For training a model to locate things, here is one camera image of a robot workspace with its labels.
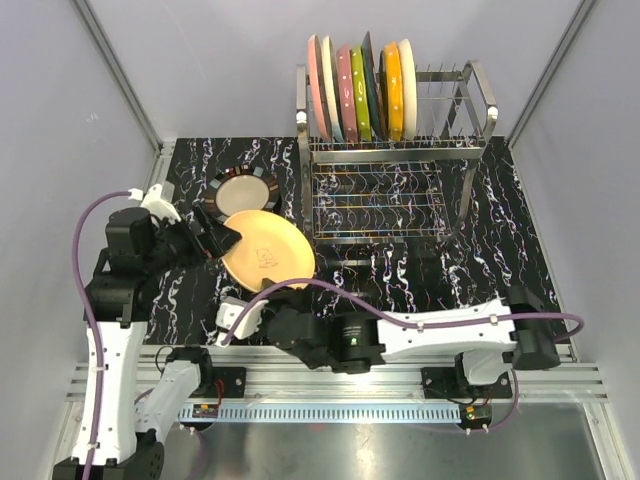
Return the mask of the black striped bottom plate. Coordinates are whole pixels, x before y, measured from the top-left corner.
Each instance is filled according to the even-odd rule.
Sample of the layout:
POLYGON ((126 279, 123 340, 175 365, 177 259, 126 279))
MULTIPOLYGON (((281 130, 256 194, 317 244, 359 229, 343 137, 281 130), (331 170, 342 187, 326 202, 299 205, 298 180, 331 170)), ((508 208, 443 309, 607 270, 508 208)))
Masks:
POLYGON ((204 194, 204 205, 217 221, 246 210, 280 213, 282 197, 275 175, 259 166, 237 165, 218 173, 204 194))

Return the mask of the tan yellow plate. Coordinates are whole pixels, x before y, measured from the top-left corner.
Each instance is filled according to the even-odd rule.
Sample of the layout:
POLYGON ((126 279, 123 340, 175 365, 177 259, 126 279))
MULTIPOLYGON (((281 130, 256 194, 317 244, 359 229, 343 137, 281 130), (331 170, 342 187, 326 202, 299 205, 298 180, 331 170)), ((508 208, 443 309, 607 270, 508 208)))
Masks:
POLYGON ((287 219, 263 210, 246 210, 229 217, 224 226, 238 232, 241 240, 221 261, 242 287, 257 293, 263 281, 279 283, 312 278, 316 260, 305 235, 287 219))

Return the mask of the cream and blue plate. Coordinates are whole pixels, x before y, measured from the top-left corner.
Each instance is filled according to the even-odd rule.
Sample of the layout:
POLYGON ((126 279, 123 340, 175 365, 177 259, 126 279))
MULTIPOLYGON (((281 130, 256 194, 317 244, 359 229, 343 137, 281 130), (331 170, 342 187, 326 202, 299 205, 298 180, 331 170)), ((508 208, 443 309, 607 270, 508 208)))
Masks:
POLYGON ((343 143, 345 139, 342 131, 341 113, 339 108, 338 79, 336 76, 337 66, 333 43, 329 35, 325 36, 321 41, 321 58, 325 96, 327 100, 332 135, 337 143, 343 143))

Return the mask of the green dotted scalloped plate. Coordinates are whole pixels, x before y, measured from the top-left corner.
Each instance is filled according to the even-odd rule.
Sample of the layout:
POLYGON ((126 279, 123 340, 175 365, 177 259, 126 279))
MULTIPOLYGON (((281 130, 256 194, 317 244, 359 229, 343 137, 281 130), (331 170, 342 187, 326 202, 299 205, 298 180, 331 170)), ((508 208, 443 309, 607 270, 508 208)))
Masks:
POLYGON ((360 46, 354 46, 350 49, 350 59, 359 139, 361 142, 371 142, 373 133, 369 115, 366 79, 364 76, 363 53, 360 46))

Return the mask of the cream and pink plate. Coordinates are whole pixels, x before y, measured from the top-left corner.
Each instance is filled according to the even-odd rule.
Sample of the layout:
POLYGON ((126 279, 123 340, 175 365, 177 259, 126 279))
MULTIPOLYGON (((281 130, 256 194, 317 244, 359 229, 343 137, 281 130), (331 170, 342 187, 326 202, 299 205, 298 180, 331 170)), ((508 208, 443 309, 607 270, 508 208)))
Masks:
POLYGON ((322 73, 320 43, 316 34, 312 34, 307 43, 307 66, 317 129, 322 140, 328 143, 331 141, 331 127, 323 102, 324 90, 322 81, 324 76, 322 73))

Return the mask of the pink dotted scalloped plate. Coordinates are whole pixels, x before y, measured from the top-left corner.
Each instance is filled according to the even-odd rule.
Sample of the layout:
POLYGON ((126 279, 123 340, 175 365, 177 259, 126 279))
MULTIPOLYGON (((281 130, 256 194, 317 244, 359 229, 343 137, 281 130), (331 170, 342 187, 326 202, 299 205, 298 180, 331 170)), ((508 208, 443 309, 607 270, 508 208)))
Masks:
POLYGON ((348 44, 342 45, 336 53, 337 75, 340 97, 342 129, 347 143, 359 140, 356 111, 354 106, 354 90, 351 75, 351 56, 348 44))

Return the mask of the teal plate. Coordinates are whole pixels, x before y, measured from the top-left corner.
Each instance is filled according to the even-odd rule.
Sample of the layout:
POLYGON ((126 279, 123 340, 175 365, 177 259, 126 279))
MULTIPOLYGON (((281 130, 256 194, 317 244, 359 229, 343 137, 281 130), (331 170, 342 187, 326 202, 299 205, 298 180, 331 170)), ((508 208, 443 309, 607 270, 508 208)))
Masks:
POLYGON ((385 140, 385 124, 382 115, 381 94, 376 81, 373 46, 369 31, 367 31, 363 37, 361 50, 371 126, 376 138, 378 140, 385 140))

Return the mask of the orange dotted scalloped plate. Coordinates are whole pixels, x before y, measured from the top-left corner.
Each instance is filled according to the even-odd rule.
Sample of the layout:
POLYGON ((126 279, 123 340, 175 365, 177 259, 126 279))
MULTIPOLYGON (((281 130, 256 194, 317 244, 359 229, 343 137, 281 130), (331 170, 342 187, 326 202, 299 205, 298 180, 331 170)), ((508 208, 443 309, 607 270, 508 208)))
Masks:
POLYGON ((404 97, 402 66, 395 42, 385 45, 381 50, 379 75, 387 137, 390 141, 399 142, 403 134, 404 97))

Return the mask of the white bear print plate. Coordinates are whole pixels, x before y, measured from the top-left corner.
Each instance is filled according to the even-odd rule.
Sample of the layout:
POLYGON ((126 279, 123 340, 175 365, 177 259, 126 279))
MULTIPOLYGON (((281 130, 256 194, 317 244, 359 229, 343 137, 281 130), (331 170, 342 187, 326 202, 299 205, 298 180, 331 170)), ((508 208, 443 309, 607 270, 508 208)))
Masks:
POLYGON ((413 141, 417 135, 418 99, 414 56, 408 39, 398 44, 403 86, 403 136, 413 141))

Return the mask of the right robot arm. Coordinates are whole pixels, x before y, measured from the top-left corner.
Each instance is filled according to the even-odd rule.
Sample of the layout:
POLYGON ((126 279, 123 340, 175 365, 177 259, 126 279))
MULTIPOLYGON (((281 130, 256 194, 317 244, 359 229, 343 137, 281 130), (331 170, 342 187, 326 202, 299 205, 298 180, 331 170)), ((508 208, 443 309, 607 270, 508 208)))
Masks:
POLYGON ((508 367, 536 371, 560 363, 551 320, 522 286, 472 307, 384 318, 370 311, 319 317, 289 291, 271 296, 265 317, 269 343, 311 370, 364 374, 411 355, 451 355, 453 385, 465 397, 480 394, 508 367))

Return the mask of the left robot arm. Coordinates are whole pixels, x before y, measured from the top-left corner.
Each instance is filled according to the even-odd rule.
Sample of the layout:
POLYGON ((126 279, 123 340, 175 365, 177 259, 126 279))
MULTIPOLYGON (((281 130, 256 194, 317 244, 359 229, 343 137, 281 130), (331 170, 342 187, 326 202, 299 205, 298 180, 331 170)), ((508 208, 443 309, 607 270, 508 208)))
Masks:
POLYGON ((81 283, 89 372, 81 429, 71 456, 57 463, 55 479, 157 479, 165 441, 190 395, 215 385, 204 347, 179 347, 143 403, 135 400, 135 374, 159 279, 227 253, 241 234, 192 209, 194 223, 164 207, 129 207, 112 213, 89 283, 81 283))

